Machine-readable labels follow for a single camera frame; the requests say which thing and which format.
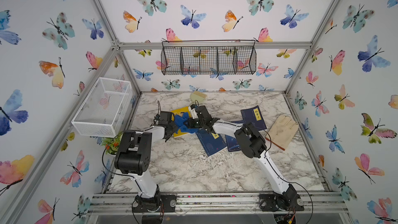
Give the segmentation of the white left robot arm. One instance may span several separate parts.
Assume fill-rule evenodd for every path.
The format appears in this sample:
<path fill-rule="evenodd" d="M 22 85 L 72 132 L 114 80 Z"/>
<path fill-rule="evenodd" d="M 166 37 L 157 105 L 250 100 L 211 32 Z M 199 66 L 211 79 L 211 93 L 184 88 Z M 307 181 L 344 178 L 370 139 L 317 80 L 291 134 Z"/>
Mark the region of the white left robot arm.
<path fill-rule="evenodd" d="M 174 114 L 161 111 L 154 118 L 155 124 L 146 130 L 126 130 L 121 136 L 114 166 L 124 176 L 129 176 L 138 186 L 133 210 L 155 212 L 162 203 L 160 189 L 148 168 L 152 143 L 167 141 L 177 131 Z"/>

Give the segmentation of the yellow illustrated book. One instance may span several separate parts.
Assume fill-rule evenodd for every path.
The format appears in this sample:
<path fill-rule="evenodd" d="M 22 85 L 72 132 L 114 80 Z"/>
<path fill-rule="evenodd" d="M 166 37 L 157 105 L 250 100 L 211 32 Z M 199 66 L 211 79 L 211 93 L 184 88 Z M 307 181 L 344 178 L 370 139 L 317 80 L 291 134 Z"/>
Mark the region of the yellow illustrated book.
<path fill-rule="evenodd" d="M 173 110 L 172 113 L 174 114 L 174 122 L 178 127 L 177 131 L 173 134 L 175 138 L 188 133 L 193 134 L 198 131 L 197 129 L 190 129 L 184 124 L 187 120 L 189 120 L 189 118 L 191 118 L 191 113 L 188 107 Z"/>

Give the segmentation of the dark blue horse-cover book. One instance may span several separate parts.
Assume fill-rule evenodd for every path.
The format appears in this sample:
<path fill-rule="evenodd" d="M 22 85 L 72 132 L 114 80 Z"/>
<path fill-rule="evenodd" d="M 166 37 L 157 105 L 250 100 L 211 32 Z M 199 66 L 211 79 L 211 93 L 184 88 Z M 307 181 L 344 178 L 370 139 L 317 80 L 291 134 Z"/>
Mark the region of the dark blue horse-cover book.
<path fill-rule="evenodd" d="M 267 130 L 264 118 L 262 116 L 259 106 L 241 110 L 241 115 L 244 123 L 253 123 L 253 125 L 260 131 Z"/>

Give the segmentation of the blue Little Prince book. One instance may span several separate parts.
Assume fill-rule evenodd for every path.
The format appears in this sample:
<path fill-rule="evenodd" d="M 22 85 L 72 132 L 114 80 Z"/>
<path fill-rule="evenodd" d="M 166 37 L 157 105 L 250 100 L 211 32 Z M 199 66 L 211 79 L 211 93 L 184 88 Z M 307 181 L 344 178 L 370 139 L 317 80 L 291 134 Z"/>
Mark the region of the blue Little Prince book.
<path fill-rule="evenodd" d="M 233 129 L 232 131 L 229 132 L 231 135 L 225 135 L 228 152 L 241 151 L 240 145 L 238 144 L 238 141 L 234 135 L 235 132 L 236 132 L 236 129 Z"/>

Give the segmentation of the dark blue Chinese book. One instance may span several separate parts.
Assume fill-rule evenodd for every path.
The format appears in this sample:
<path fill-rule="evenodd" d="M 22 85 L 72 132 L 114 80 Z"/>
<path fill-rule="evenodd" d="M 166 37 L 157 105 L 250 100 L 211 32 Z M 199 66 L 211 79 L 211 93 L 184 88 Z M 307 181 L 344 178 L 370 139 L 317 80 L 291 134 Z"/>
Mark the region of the dark blue Chinese book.
<path fill-rule="evenodd" d="M 214 134 L 211 132 L 208 133 L 205 130 L 198 130 L 196 135 L 208 157 L 227 147 L 226 141 L 219 134 Z"/>

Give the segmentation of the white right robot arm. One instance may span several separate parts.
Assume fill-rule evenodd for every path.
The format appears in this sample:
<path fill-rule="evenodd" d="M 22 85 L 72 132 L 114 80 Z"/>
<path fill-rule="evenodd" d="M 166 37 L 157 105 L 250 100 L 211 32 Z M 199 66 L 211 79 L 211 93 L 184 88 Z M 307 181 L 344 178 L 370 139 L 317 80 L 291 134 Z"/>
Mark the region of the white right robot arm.
<path fill-rule="evenodd" d="M 189 118 L 184 122 L 188 129 L 205 130 L 213 134 L 234 136 L 242 153 L 256 161 L 271 185 L 271 194 L 259 195 L 259 208 L 263 212 L 303 211 L 304 203 L 292 185 L 272 161 L 265 138 L 253 123 L 243 124 L 223 121 L 218 118 Z"/>

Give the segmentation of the blue cloth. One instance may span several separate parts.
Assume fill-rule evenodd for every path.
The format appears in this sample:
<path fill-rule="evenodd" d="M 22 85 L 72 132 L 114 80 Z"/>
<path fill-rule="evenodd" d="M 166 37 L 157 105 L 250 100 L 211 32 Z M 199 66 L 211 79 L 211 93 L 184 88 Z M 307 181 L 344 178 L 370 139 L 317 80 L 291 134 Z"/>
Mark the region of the blue cloth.
<path fill-rule="evenodd" d="M 177 125 L 177 131 L 175 134 L 178 133 L 197 133 L 198 129 L 187 127 L 185 122 L 187 122 L 190 118 L 188 112 L 183 112 L 178 115 L 175 115 L 174 122 Z"/>

